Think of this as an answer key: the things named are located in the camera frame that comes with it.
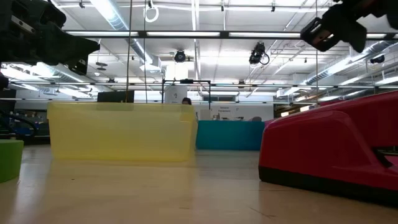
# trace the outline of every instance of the ceiling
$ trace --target ceiling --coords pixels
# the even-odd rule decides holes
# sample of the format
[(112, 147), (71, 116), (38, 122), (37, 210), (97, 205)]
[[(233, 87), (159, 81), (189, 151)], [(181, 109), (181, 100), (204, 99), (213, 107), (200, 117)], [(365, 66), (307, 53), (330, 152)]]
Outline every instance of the ceiling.
[[(115, 1), (121, 16), (128, 21), (130, 1)], [(112, 30), (106, 19), (95, 7), (91, 6), (90, 1), (83, 1), (86, 6), (84, 9), (78, 7), (80, 0), (52, 0), (52, 2), (67, 15), (67, 23), (63, 28), (65, 30)], [(144, 19), (143, 5), (146, 2), (132, 1), (132, 30), (193, 30), (191, 0), (153, 0), (153, 4), (159, 6), (159, 18), (151, 23)], [(228, 7), (235, 6), (236, 10), (222, 12), (222, 2)], [(269, 10), (273, 2), (275, 3), (275, 12)], [(318, 12), (286, 12), (281, 9), (283, 7), (315, 9), (315, 0), (201, 0), (200, 12), (196, 16), (196, 30), (219, 31), (224, 30), (225, 26), (225, 30), (229, 31), (299, 32), (317, 13), (318, 17), (321, 17), (332, 2), (332, 0), (318, 0)], [(147, 16), (152, 18), (154, 10), (148, 10)], [(368, 29), (368, 32), (395, 32), (389, 27), (385, 17), (376, 19), (374, 16), (368, 16), (360, 19), (359, 22)], [(93, 40), (100, 41), (101, 50), (89, 56), (87, 77), (90, 79), (106, 82), (109, 78), (115, 78), (117, 82), (122, 83), (126, 82), (128, 73), (130, 82), (143, 82), (145, 76), (148, 82), (161, 81), (162, 74), (160, 73), (144, 73), (139, 68), (141, 65), (137, 57), (135, 60), (130, 60), (129, 69), (127, 69), (127, 59), (135, 55), (124, 39)], [(174, 63), (173, 53), (177, 50), (184, 50), (187, 56), (192, 58), (191, 62), (186, 62), (189, 68), (188, 77), (195, 79), (193, 39), (145, 39), (140, 41), (144, 43), (145, 51), (161, 58), (164, 67)], [(200, 44), (200, 58), (198, 57), (201, 67), (200, 78), (219, 83), (237, 83), (243, 79), (246, 83), (299, 84), (297, 83), (299, 81), (295, 79), (295, 74), (308, 75), (317, 67), (318, 69), (323, 68), (327, 63), (350, 53), (349, 45), (343, 42), (327, 52), (317, 52), (313, 47), (299, 40), (200, 39), (198, 42)], [(264, 43), (271, 61), (268, 65), (255, 68), (253, 71), (248, 59), (257, 42)], [(395, 53), (389, 54), (388, 59), (386, 63), (395, 62)], [(96, 62), (108, 64), (106, 71), (97, 70)], [(339, 75), (352, 77), (363, 71), (364, 63), (359, 63), (355, 69)]]

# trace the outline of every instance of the yellow plastic bin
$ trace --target yellow plastic bin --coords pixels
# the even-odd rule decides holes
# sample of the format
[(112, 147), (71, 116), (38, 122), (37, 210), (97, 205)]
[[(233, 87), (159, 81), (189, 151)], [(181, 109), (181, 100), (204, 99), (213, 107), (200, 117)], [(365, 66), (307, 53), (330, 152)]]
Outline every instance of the yellow plastic bin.
[(197, 122), (193, 106), (137, 103), (49, 103), (56, 159), (187, 161)]

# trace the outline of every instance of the wooden floor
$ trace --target wooden floor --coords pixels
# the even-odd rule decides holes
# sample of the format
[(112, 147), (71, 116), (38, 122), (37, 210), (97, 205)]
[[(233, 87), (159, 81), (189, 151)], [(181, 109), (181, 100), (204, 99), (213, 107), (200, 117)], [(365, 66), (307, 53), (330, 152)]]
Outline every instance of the wooden floor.
[(48, 146), (29, 146), (19, 180), (0, 184), (0, 223), (398, 223), (394, 208), (260, 182), (257, 158), (52, 161)]

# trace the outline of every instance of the teal table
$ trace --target teal table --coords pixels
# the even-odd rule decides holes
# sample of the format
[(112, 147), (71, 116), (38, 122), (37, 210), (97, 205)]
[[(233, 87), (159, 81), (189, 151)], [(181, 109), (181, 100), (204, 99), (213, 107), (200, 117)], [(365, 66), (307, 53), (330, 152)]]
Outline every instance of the teal table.
[(0, 183), (19, 175), (23, 148), (23, 141), (0, 139)]
[(261, 121), (199, 121), (197, 149), (259, 151), (264, 128)]

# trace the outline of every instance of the person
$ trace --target person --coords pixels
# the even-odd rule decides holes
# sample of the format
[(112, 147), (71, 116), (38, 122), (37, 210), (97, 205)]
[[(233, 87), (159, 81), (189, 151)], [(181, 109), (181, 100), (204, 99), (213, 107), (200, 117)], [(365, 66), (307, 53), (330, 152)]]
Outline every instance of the person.
[(192, 101), (188, 97), (185, 97), (184, 99), (182, 99), (182, 104), (192, 105)]

